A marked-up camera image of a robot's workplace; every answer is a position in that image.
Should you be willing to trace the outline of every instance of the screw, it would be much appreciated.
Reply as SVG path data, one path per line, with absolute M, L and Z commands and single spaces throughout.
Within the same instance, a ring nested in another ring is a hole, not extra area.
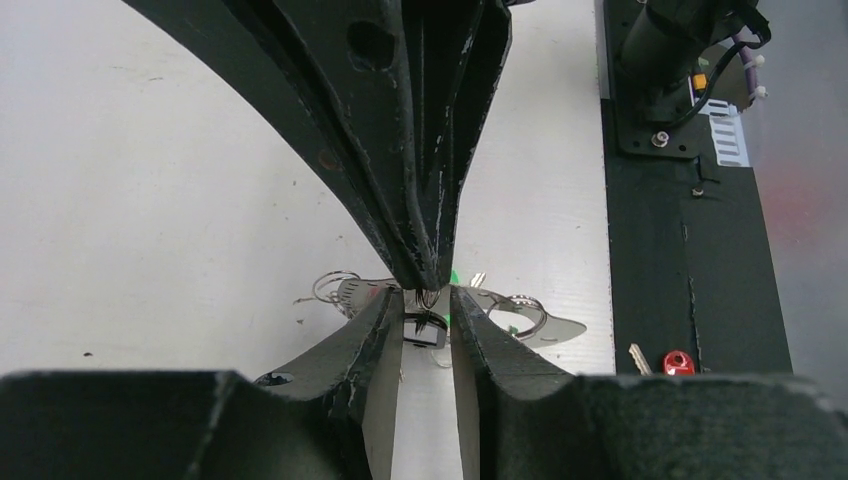
M 669 136 L 668 133 L 659 131 L 651 137 L 651 143 L 657 148 L 665 148 L 668 145 Z

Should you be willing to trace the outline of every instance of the wire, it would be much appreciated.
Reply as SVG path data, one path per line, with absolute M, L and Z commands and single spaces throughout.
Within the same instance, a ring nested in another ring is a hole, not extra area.
M 730 38 L 733 40 L 733 43 L 742 42 L 742 38 L 739 37 L 739 34 L 731 35 Z M 742 61 L 743 65 L 747 65 L 754 61 L 753 55 L 751 55 L 751 50 L 747 47 L 743 48 L 739 51 L 739 59 Z M 754 90 L 756 90 L 757 86 L 759 86 L 760 82 L 757 78 L 757 68 L 746 68 L 745 69 L 745 85 L 748 87 L 748 95 L 754 95 Z
M 685 124 L 689 120 L 692 120 L 692 118 L 694 118 L 695 115 L 697 115 L 698 112 L 700 112 L 701 109 L 704 108 L 707 102 L 710 101 L 710 97 L 712 96 L 713 89 L 715 89 L 716 83 L 718 83 L 718 79 L 721 77 L 721 74 L 724 73 L 724 70 L 727 69 L 727 66 L 730 65 L 730 62 L 733 60 L 733 58 L 736 57 L 736 55 L 738 55 L 739 52 L 741 52 L 742 49 L 745 47 L 748 47 L 751 50 L 756 50 L 768 43 L 769 40 L 771 40 L 771 31 L 768 29 L 767 25 L 767 22 L 765 24 L 761 23 L 759 25 L 760 27 L 762 27 L 762 29 L 757 29 L 757 42 L 736 42 L 733 44 L 732 47 L 730 47 L 726 52 L 724 52 L 724 55 L 722 55 L 721 58 L 718 60 L 716 66 L 713 67 L 713 71 L 710 72 L 709 78 L 707 78 L 707 88 L 704 89 L 704 92 L 701 94 L 701 97 L 698 99 L 698 101 L 695 102 L 695 104 L 692 105 L 692 108 L 686 111 L 686 113 L 684 113 L 677 119 L 672 120 L 671 122 L 662 124 L 661 127 L 666 130 L 671 130 L 675 127 L 679 127 Z
M 730 65 L 730 61 L 733 60 L 733 58 L 739 53 L 739 51 L 745 47 L 746 43 L 747 42 L 736 43 L 732 47 L 730 47 L 730 49 L 724 52 L 724 55 L 721 56 L 721 59 L 719 59 L 716 66 L 713 68 L 713 71 L 710 72 L 710 76 L 707 79 L 707 88 L 704 89 L 704 92 L 701 94 L 701 97 L 698 99 L 698 101 L 695 102 L 694 105 L 692 105 L 692 108 L 690 108 L 688 111 L 686 111 L 686 113 L 684 113 L 677 119 L 662 124 L 661 126 L 664 129 L 671 130 L 675 127 L 679 127 L 685 124 L 689 120 L 692 120 L 692 118 L 694 118 L 695 115 L 697 115 L 698 112 L 700 112 L 701 109 L 704 108 L 704 106 L 707 104 L 707 102 L 710 100 L 710 97 L 712 96 L 713 89 L 715 89 L 715 85 L 718 82 L 719 77 L 721 77 L 721 74 L 724 73 L 724 70 L 727 68 L 727 66 Z

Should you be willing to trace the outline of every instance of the small key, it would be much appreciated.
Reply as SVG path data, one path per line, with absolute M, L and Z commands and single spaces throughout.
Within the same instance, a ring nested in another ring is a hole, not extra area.
M 636 368 L 639 369 L 639 373 L 642 375 L 651 375 L 654 373 L 651 371 L 651 366 L 648 365 L 648 361 L 645 360 L 645 355 L 642 353 L 642 349 L 639 348 L 639 345 L 631 343 L 630 348 L 627 351 L 630 352 L 630 356 L 633 357 L 633 361 L 636 362 Z
M 473 277 L 471 277 L 471 281 L 468 282 L 468 285 L 474 288 L 480 288 L 483 286 L 483 282 L 486 281 L 486 272 L 475 273 Z

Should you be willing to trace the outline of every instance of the red key cap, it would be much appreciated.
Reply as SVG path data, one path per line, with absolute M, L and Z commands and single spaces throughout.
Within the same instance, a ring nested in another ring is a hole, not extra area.
M 663 359 L 663 371 L 666 375 L 695 375 L 695 362 L 686 352 L 672 350 Z

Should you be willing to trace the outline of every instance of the key ring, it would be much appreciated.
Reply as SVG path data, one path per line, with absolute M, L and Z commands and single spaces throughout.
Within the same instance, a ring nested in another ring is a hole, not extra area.
M 342 315 L 347 318 L 350 318 L 350 311 L 348 308 L 342 304 L 341 298 L 339 297 L 338 289 L 331 290 L 330 293 L 322 296 L 321 290 L 327 288 L 330 285 L 341 283 L 345 280 L 361 280 L 362 277 L 359 276 L 356 272 L 351 272 L 349 270 L 336 270 L 334 272 L 325 273 L 318 277 L 315 282 L 312 283 L 312 298 L 318 300 L 319 302 L 329 303 L 333 305 L 336 310 L 339 311 Z
M 523 332 L 518 332 L 518 333 L 513 334 L 513 336 L 517 340 L 524 341 L 524 340 L 527 340 L 528 338 L 532 337 L 533 335 L 536 335 L 536 333 L 538 333 L 539 330 L 541 330 L 542 327 L 545 326 L 545 323 L 548 322 L 548 312 L 545 310 L 545 307 L 542 306 L 542 302 L 540 302 L 539 300 L 537 300 L 537 299 L 535 299 L 535 298 L 533 298 L 529 295 L 510 295 L 510 296 L 505 297 L 505 298 L 496 299 L 495 303 L 493 303 L 492 306 L 489 307 L 489 309 L 486 311 L 486 316 L 487 317 L 491 316 L 492 311 L 495 310 L 499 305 L 505 303 L 506 300 L 508 300 L 511 304 L 515 305 L 516 307 L 530 308 L 530 309 L 536 310 L 537 312 L 540 313 L 539 319 L 537 321 L 533 322 L 532 327 L 528 328 L 527 330 L 524 330 Z M 497 308 L 497 310 L 501 311 L 501 312 L 519 313 L 519 312 L 515 311 L 515 309 L 506 310 L 506 309 L 502 309 L 502 308 Z

